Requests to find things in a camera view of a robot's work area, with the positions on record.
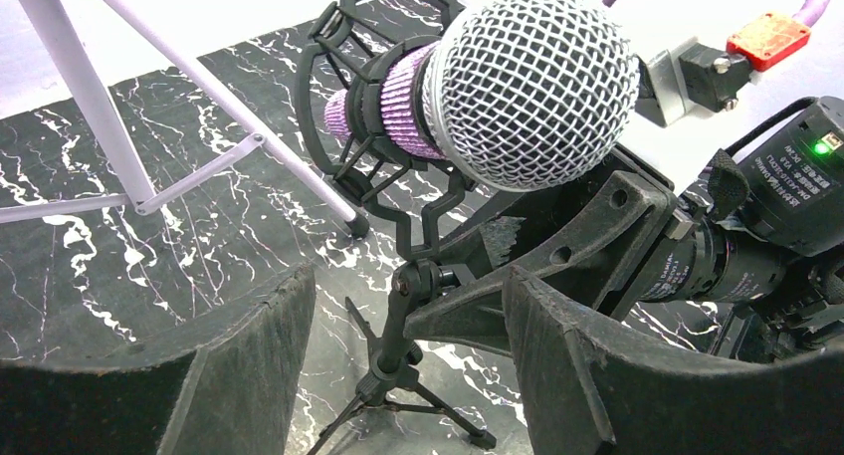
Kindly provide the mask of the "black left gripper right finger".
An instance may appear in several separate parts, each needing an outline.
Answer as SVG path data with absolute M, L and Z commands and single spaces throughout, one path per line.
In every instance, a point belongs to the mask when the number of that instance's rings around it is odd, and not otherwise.
M 677 348 L 522 268 L 503 307 L 536 454 L 839 454 L 843 348 L 778 364 Z

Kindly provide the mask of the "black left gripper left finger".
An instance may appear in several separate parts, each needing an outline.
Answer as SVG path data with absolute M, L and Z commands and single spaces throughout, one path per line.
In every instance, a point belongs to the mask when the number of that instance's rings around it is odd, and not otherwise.
M 281 454 L 316 307 L 301 265 L 101 357 L 1 364 L 5 454 Z

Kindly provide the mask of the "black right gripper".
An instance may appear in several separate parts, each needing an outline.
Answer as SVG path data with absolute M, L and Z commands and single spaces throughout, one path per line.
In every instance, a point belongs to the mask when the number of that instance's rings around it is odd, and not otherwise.
M 632 304 L 710 298 L 725 277 L 730 242 L 705 214 L 714 207 L 709 179 L 700 175 L 681 194 L 675 215 L 692 226 L 678 239 L 657 239 L 677 204 L 673 182 L 623 146 L 569 183 L 495 193 L 443 238 L 438 257 L 441 266 L 492 272 L 412 313 L 404 336 L 508 356 L 502 291 L 513 270 L 597 309 L 624 287 L 656 239 L 624 297 Z

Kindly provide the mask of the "black tripod microphone stand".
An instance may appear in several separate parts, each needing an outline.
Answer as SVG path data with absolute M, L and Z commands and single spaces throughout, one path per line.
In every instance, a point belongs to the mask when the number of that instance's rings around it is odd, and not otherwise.
M 482 429 L 419 381 L 416 365 L 423 359 L 418 343 L 404 334 L 408 317 L 452 288 L 475 280 L 464 264 L 440 265 L 429 259 L 406 262 L 391 279 L 387 315 L 380 335 L 361 314 L 351 298 L 344 305 L 367 343 L 368 371 L 355 387 L 353 398 L 318 435 L 309 450 L 317 454 L 344 423 L 366 410 L 443 415 L 462 428 L 468 441 L 481 449 L 497 446 L 496 437 Z

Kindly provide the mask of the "purple tripod music stand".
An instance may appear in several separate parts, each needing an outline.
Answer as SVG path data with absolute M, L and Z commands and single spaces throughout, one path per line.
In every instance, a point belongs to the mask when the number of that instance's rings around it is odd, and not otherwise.
M 236 144 L 246 130 L 177 68 L 146 63 L 143 46 L 99 0 L 61 0 L 116 106 L 149 176 L 160 185 Z M 220 4 L 252 0 L 128 0 L 173 37 L 210 41 L 197 54 L 231 92 L 296 150 L 304 145 L 293 109 L 292 76 L 299 46 L 294 30 L 276 25 L 235 36 L 210 17 Z M 3 203 L 41 203 L 117 189 L 114 170 L 68 91 L 26 102 L 1 87 Z M 341 224 L 287 169 L 252 158 L 200 189 L 142 217 L 126 208 L 53 215 L 5 224 L 1 246 L 44 249 L 135 239 L 157 245 L 281 246 L 297 239 L 338 238 Z

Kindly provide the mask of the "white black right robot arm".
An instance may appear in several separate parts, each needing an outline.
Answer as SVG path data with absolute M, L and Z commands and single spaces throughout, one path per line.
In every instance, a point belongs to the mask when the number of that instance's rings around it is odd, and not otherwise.
M 843 338 L 843 103 L 804 98 L 718 152 L 675 194 L 629 151 L 575 182 L 483 208 L 488 262 L 414 312 L 406 334 L 509 352 L 513 268 L 625 320 L 639 305 L 731 307 L 711 353 L 774 362 Z

